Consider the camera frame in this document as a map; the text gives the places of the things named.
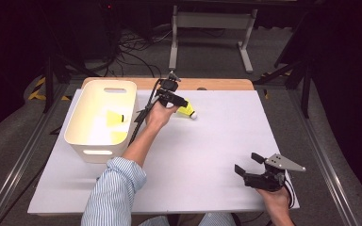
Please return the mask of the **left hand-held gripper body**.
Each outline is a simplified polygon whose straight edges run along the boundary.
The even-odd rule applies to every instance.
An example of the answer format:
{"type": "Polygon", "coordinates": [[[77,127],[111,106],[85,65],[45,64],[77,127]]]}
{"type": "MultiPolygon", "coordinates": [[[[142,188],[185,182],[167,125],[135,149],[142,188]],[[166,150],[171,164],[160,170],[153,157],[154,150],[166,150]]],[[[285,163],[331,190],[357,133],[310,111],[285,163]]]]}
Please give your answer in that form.
{"type": "Polygon", "coordinates": [[[173,71],[169,72],[166,79],[159,80],[159,88],[156,90],[156,97],[163,106],[167,106],[170,95],[176,92],[178,88],[178,81],[179,78],[173,71]]]}

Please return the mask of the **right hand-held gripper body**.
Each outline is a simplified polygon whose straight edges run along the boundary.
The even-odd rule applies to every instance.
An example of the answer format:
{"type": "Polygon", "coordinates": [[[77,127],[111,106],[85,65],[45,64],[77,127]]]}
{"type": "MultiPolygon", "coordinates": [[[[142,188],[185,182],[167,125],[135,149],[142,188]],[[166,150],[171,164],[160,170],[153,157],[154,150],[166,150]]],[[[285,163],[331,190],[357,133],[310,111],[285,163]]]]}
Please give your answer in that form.
{"type": "Polygon", "coordinates": [[[306,168],[284,157],[279,153],[265,158],[263,163],[265,170],[262,174],[246,172],[243,178],[244,184],[252,188],[274,192],[281,189],[286,182],[286,171],[306,171],[306,168]]]}

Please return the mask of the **white plastic storage bin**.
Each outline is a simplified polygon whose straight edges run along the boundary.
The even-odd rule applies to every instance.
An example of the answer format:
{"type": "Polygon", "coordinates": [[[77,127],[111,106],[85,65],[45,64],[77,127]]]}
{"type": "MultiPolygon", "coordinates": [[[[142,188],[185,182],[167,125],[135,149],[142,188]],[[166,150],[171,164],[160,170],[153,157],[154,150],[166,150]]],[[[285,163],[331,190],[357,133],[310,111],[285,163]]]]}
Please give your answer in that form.
{"type": "Polygon", "coordinates": [[[87,163],[103,164],[121,156],[135,131],[139,101],[132,81],[91,81],[82,88],[64,133],[68,144],[87,163]],[[107,126],[107,112],[124,114],[126,122],[107,126]],[[127,139],[112,145],[110,133],[127,132],[127,139]]]}

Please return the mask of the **person's left hand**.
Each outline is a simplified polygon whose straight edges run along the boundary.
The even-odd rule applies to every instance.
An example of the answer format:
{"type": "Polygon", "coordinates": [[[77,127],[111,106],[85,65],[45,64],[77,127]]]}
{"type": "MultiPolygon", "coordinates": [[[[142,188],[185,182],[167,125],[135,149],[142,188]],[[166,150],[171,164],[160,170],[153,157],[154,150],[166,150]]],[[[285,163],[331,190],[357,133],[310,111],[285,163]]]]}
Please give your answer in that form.
{"type": "Polygon", "coordinates": [[[149,128],[160,130],[168,123],[171,115],[174,114],[177,110],[178,107],[176,105],[165,107],[160,102],[156,102],[145,119],[146,125],[149,128]]]}

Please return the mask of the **person's right hand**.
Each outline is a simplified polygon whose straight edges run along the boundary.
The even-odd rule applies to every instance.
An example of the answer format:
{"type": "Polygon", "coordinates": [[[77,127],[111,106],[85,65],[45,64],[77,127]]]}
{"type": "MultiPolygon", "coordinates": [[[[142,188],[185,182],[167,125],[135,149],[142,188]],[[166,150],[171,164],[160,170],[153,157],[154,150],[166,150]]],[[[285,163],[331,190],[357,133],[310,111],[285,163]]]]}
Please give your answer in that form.
{"type": "Polygon", "coordinates": [[[257,189],[256,191],[262,197],[271,221],[275,226],[294,226],[288,208],[289,194],[284,187],[274,192],[263,189],[257,189]]]}

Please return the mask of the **wooden table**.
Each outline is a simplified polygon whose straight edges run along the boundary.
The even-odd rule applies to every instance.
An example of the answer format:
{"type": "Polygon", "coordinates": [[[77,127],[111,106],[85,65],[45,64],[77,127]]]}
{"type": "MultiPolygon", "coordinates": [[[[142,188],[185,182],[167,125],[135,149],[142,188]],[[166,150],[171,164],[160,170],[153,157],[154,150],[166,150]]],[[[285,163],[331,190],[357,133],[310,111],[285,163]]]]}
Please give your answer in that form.
{"type": "MultiPolygon", "coordinates": [[[[91,81],[114,81],[124,80],[134,82],[138,89],[151,89],[156,78],[148,77],[88,77],[83,81],[84,88],[91,81]]],[[[248,79],[220,79],[220,78],[182,78],[178,83],[182,90],[254,90],[253,83],[248,79]]]]}

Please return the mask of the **white board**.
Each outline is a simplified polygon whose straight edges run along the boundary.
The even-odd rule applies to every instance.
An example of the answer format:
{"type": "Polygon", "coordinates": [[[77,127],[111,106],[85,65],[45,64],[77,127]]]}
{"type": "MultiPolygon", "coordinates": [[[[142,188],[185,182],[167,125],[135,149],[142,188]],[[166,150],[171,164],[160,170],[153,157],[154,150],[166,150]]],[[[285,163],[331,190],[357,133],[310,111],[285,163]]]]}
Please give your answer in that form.
{"type": "MultiPolygon", "coordinates": [[[[136,214],[249,212],[263,209],[257,192],[234,171],[260,174],[251,155],[279,149],[254,90],[183,90],[197,112],[175,114],[160,131],[144,162],[147,181],[134,200],[136,214]]],[[[87,163],[59,137],[28,211],[34,215],[80,214],[103,164],[87,163]]]]}

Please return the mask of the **black tripod stand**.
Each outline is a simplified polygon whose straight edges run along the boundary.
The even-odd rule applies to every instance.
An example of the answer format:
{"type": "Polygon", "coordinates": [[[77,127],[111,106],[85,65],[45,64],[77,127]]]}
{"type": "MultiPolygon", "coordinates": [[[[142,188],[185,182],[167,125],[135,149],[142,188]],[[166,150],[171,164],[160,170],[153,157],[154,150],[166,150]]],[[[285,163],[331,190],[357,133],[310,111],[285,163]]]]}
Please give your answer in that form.
{"type": "Polygon", "coordinates": [[[303,83],[301,110],[303,115],[308,119],[308,102],[309,91],[312,77],[312,63],[309,61],[297,61],[288,64],[281,69],[272,73],[264,73],[258,80],[253,82],[254,85],[265,85],[268,82],[280,77],[283,74],[289,73],[288,79],[284,86],[286,89],[296,89],[300,83],[303,83]]]}
{"type": "Polygon", "coordinates": [[[67,66],[71,66],[78,73],[87,77],[98,77],[98,74],[65,56],[59,54],[50,55],[45,63],[46,99],[44,113],[47,113],[57,100],[57,92],[54,91],[54,79],[57,79],[58,83],[63,86],[70,84],[72,76],[67,66]]]}

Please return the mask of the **person's striped shirt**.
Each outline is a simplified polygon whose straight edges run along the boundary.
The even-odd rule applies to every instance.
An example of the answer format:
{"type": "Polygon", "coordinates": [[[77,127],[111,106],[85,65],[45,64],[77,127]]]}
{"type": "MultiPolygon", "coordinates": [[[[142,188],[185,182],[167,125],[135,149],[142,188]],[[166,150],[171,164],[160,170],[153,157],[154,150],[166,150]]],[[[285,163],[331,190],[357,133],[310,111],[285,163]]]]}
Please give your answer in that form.
{"type": "Polygon", "coordinates": [[[90,194],[81,226],[131,226],[135,194],[145,183],[146,173],[135,161],[109,160],[90,194]]]}

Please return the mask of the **yellow black floor tape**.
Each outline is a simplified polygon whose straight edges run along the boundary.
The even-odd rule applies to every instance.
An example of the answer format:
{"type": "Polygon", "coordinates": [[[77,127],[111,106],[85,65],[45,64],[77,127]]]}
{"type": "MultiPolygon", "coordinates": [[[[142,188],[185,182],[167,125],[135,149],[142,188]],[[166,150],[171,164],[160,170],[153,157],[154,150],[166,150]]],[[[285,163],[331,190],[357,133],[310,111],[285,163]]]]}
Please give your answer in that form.
{"type": "Polygon", "coordinates": [[[28,96],[29,100],[46,100],[46,96],[44,94],[40,94],[42,86],[45,84],[45,77],[42,76],[38,82],[36,83],[35,87],[31,91],[31,94],[28,96]]]}

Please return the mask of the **aluminium floor rail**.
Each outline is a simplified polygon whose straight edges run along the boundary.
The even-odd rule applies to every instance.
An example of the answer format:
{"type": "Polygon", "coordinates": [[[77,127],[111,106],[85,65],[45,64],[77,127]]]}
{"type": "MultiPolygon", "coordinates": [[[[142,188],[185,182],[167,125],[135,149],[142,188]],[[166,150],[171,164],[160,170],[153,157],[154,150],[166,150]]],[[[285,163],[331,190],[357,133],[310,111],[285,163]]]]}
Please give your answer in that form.
{"type": "Polygon", "coordinates": [[[359,226],[359,222],[354,215],[353,209],[349,204],[347,195],[342,187],[342,184],[337,177],[337,174],[325,152],[321,146],[313,125],[308,119],[300,106],[300,96],[295,90],[288,91],[289,99],[291,100],[299,119],[304,127],[305,132],[312,146],[312,153],[316,159],[317,165],[320,168],[321,175],[328,187],[328,190],[334,200],[339,215],[345,226],[359,226]]]}
{"type": "Polygon", "coordinates": [[[55,112],[57,105],[67,88],[68,84],[58,84],[57,89],[53,92],[51,98],[46,101],[48,109],[45,113],[41,114],[30,139],[25,144],[25,147],[22,149],[13,168],[8,173],[8,176],[0,189],[0,217],[3,215],[11,195],[20,182],[37,145],[40,143],[42,132],[55,112]]]}

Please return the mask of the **white metal stand frame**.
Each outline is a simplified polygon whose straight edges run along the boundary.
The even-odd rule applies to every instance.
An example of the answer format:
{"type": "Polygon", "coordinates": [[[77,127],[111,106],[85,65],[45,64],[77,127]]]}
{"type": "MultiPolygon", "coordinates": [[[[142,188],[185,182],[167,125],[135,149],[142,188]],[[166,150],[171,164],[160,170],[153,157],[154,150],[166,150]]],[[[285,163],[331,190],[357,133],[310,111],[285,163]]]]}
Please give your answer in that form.
{"type": "Polygon", "coordinates": [[[253,9],[248,14],[208,13],[208,12],[184,12],[179,11],[178,6],[173,7],[172,16],[172,46],[170,51],[169,69],[175,70],[177,64],[179,28],[218,28],[239,29],[245,31],[244,39],[238,42],[239,53],[247,73],[254,71],[249,58],[247,45],[251,37],[257,10],[253,9]]]}

